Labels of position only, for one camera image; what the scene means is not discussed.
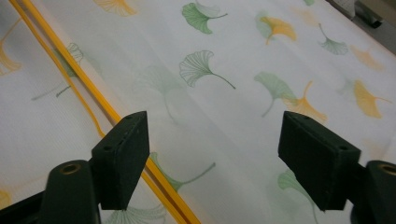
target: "leaf pattern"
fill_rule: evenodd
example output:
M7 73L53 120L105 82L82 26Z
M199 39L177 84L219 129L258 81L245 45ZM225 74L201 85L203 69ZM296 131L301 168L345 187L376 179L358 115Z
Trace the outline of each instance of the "leaf pattern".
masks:
M308 92L311 84L312 81L309 81L306 85L303 98L296 100L282 98L282 100L290 111L306 115L311 119L315 119L317 122L324 123L327 120L327 116L319 113L306 99L306 93Z
M271 33L265 42L266 45L269 44L273 35L286 35L294 41L297 39L297 34L294 33L293 27L285 21L271 17L261 17L260 21L266 23L271 28Z
M294 172L292 170L287 170L285 173L280 174L277 178L277 184L281 189L295 189L305 196L305 198L311 203L312 211L314 214L315 222L318 224L317 214L315 212L315 203L311 196L306 192L306 190L298 182Z
M290 99L291 101L297 99L288 84L274 74L261 72L254 77L254 80L260 82L272 96L271 104L262 117L265 117L271 110L276 99Z
M72 55L73 59L80 64L81 60L84 57L84 54L82 53L82 51L79 49L78 45L75 43L70 43L67 46L67 51ZM62 68L64 69L64 71L66 72L66 74L69 77L77 77L76 72L74 71L74 69L70 66L70 64L66 61L66 59L64 58L64 56L61 54L61 52L57 49L53 49L52 50L53 54L56 56L56 58L59 60L59 62L62 65ZM56 87L50 89L49 91L45 91L35 97L32 98L32 101L38 100L43 96L46 96L48 94L50 94L51 92L57 90L59 87L61 87L64 83L59 83ZM65 91L69 90L71 88L71 86L67 85L65 88L63 88L61 91L56 93L56 97L58 98L62 93L64 93Z
M214 74L209 68L209 58L214 53L210 50L202 50L189 54L182 63L180 63L180 76L187 82L190 87L195 87L195 82L203 76L213 75L226 81L231 87L235 89L235 86L231 84L227 79L219 75Z
M93 0L99 7L107 12L127 17L136 14L136 11L129 7L125 0Z
M326 41L324 43L318 42L324 49L326 49L327 51L329 51L329 52L331 52L332 54L335 54L335 55L345 55L345 54L347 54L348 49L347 49L347 44L346 43L344 43L344 42L336 42L334 40L331 40L324 33L321 24L319 24L319 27L320 27L320 31L326 37Z
M0 40L0 76L12 73L14 71L17 71L18 69L21 68L21 64L12 61L5 53L3 49L4 42L6 41L7 37L9 34L11 34L12 30L17 26L17 24L21 21L21 19L18 19L12 26L11 28L6 32L6 34L3 36L3 38Z
M350 49L352 50L353 54L356 56L356 58L361 62L364 63L367 67L374 69L376 71L382 71L384 70L384 65L382 63L379 63L376 61L370 54L370 49L367 49L366 51L360 50L356 48L355 46L351 45Z
M11 205L11 197L5 191L0 190L0 210Z
M166 95L169 91L180 89L181 86L173 78L172 74L164 67L150 66L137 78L138 87L150 88L163 96L169 117L175 121L168 107Z
M160 169L161 173L163 173L163 175L165 176L166 180L169 182L169 184L172 186L172 188L175 191L178 191L183 185L186 184L190 184L191 182L194 182L195 180L201 178L203 175L205 175L207 172L209 172L213 167L216 166L216 163L213 162L208 168L206 168L206 170L204 170L203 172L201 172L198 176L187 180L187 181L178 181L175 180L174 178L172 178L171 176L169 176L161 167L161 165L158 163L158 153L157 152L152 152L149 155L151 157L151 159L154 161L154 163L158 166L158 168Z
M224 15L218 16L218 7L205 7L198 2L185 5L181 11L181 14L190 26L207 35L213 33L207 27L207 22L209 20L221 18L228 15L226 13Z
M146 224L153 220L162 219L165 222L166 209L159 204L150 209L139 209L128 206L126 210L114 211L113 214L105 221L106 224Z
M363 113L369 117L381 119L382 115L379 113L376 107L376 100L383 100L391 104L391 101L373 96L360 80L355 81L354 93L356 97L356 103Z

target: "white fabric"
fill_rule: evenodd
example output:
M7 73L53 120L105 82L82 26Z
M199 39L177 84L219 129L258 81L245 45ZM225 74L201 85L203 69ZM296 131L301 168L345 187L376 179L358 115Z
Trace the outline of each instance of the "white fabric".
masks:
M0 2L0 38L19 18L9 2ZM23 21L11 30L2 47L21 68L0 76L0 209L44 190L55 166L88 160L101 139L81 101L71 89L65 89L68 84L61 72ZM2 62L2 71L7 71ZM78 79L72 78L89 100ZM89 103L107 132L111 128L108 120L92 100ZM161 213L152 215L160 217L152 223L175 223L151 189L139 181L128 210L157 206ZM112 213L102 211L102 219Z
M128 113L148 111L151 149L167 174L187 180L216 164L178 190L202 223L315 223L315 216L318 223L349 222L350 204L324 214L313 211L303 194L279 187L288 170L277 156L288 108L275 99L262 118L272 96L255 80L261 72L284 80L297 98L313 81L307 100L326 114L322 121L329 129L362 150L361 164L395 162L396 59L325 1L200 1L218 6L210 13L227 13L208 21L209 35L183 17L190 2L123 1L137 11L130 16L105 11L96 4L101 1L33 2L65 46L79 45L87 56L81 67L105 97L116 97ZM296 40L290 31L267 40L265 17L287 22ZM322 47L326 38L339 49ZM364 61L357 49L369 49L375 63ZM210 70L235 89L216 76L188 86L180 64L194 52L213 52ZM153 73L165 87L148 84ZM382 118L357 105L359 81L393 102L376 101Z

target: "screw hole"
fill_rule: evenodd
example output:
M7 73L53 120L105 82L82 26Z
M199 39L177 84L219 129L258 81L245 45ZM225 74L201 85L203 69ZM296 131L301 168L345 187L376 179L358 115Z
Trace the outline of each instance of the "screw hole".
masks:
M61 174L71 175L81 168L80 164L68 164L61 169Z

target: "orange ginkgo leaf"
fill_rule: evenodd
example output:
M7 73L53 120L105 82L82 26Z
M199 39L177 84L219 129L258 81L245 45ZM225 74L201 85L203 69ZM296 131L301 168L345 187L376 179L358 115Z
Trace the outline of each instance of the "orange ginkgo leaf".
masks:
M11 205L11 197L5 191L0 190L0 210Z
M361 63L364 63L367 67L372 68L376 71L384 70L384 65L376 61L370 54L370 49L367 50L360 50L355 46L351 45L350 49L352 50L353 54L355 54L356 58Z
M127 17L136 14L136 11L129 7L125 0L93 0L99 7L107 12Z
M299 9L297 7L292 7L291 11L297 14L297 16L300 17L305 22L305 24L310 26L319 26L317 17L309 9Z
M15 26L18 24L20 20L21 19L18 19L7 31L7 33L3 36L3 38L0 40L0 76L6 75L21 68L21 64L16 63L11 59L9 59L3 49L3 44L6 41L6 38L12 32L12 30L15 28Z
M367 89L364 87L363 83L360 80L355 81L354 93L356 97L356 103L363 113L369 117L381 119L382 115L379 113L378 108L376 107L376 100L383 100L388 103L391 101L373 96Z
M270 38L273 35L286 35L292 40L297 39L297 35L294 33L293 27L277 18L261 17L260 21L266 23L271 28L271 34L268 35L265 44L269 44Z
M288 107L288 110L306 115L311 119L315 119L317 122L324 123L327 120L325 114L319 113L306 99L306 93L311 86L312 81L309 81L304 90L304 96L301 99L287 99L282 98L283 103Z

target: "mounting hole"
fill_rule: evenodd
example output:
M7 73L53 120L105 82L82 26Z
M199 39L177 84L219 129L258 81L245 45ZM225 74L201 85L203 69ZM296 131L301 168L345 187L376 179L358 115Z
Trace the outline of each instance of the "mounting hole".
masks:
M112 147L109 147L109 146L107 146L107 147L104 147L104 148L103 148L103 150L104 150L104 151L111 151L111 150L113 150L113 148L112 148Z
M77 172L81 168L80 164L68 164L61 168L61 174L63 175L71 175Z
M379 164L379 168L381 168L385 173L389 175L396 175L396 166L391 166L387 164Z

